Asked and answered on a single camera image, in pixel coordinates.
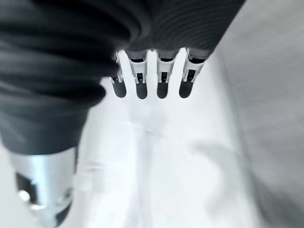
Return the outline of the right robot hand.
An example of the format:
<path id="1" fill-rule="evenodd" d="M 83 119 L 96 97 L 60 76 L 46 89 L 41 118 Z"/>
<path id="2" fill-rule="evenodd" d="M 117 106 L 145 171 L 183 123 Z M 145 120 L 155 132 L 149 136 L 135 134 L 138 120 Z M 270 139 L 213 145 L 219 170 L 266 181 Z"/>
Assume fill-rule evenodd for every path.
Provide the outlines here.
<path id="1" fill-rule="evenodd" d="M 179 94 L 187 98 L 242 0 L 3 0 L 0 3 L 0 136 L 19 194 L 46 228 L 73 202 L 78 145 L 101 79 L 126 95 L 118 52 L 129 58 L 137 96 L 147 96 L 147 53 L 157 52 L 164 98 L 186 48 Z"/>

